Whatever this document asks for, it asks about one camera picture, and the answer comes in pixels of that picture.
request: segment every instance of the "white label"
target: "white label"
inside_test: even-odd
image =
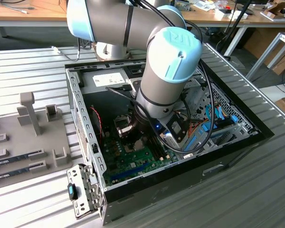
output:
[[[124,83],[124,78],[121,73],[111,73],[106,75],[95,75],[93,76],[96,87],[109,86]]]
[[[5,174],[5,175],[0,176],[0,179],[5,178],[5,177],[9,177],[9,176],[10,176],[9,174]]]
[[[0,161],[0,165],[1,165],[1,164],[4,164],[4,163],[8,163],[8,162],[9,162],[9,160]]]
[[[192,157],[192,156],[193,156],[193,154],[190,153],[190,154],[185,155],[184,158],[186,159],[186,158],[189,158],[189,157]]]

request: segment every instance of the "light blue joint cap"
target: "light blue joint cap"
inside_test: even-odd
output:
[[[73,36],[95,42],[84,0],[70,0],[67,5],[67,26]]]
[[[166,27],[156,33],[148,47],[153,72],[169,83],[183,83],[192,77],[202,54],[202,44],[191,32]]]
[[[180,18],[181,18],[182,21],[184,22],[185,28],[187,28],[184,17],[182,16],[181,12],[180,12],[176,7],[174,7],[174,6],[169,6],[169,5],[164,5],[164,6],[157,7],[157,9],[158,9],[159,11],[160,11],[160,10],[170,10],[170,11],[173,11],[174,13],[176,13],[177,15],[180,16]]]

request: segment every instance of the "red wire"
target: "red wire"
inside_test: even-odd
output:
[[[99,115],[99,113],[98,113],[98,112],[97,112],[93,107],[90,107],[90,109],[92,109],[92,110],[96,113],[97,118],[98,118],[98,121],[99,121],[99,128],[100,128],[100,144],[101,144],[101,141],[102,141],[102,138],[103,138],[103,136],[102,136],[103,127],[102,127],[102,123],[101,123],[100,115]]]

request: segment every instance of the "green circuit board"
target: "green circuit board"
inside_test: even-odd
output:
[[[154,158],[148,146],[129,152],[124,142],[119,138],[114,125],[107,126],[106,137],[103,139],[103,157],[107,170],[104,180],[107,186],[131,179],[160,167],[177,162],[173,151],[165,150],[166,156]]]

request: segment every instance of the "slotted metal surface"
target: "slotted metal surface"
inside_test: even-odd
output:
[[[76,49],[62,48],[76,56]],[[136,57],[144,52],[135,51]],[[233,168],[106,227],[285,227],[285,116],[204,46],[203,60],[265,122],[275,136]],[[96,61],[85,51],[79,62]],[[18,93],[35,93],[35,109],[63,111],[73,163],[83,162],[67,98],[64,64],[51,49],[0,52],[0,116],[15,114]],[[101,227],[98,214],[76,220],[65,171],[0,189],[1,227]]]

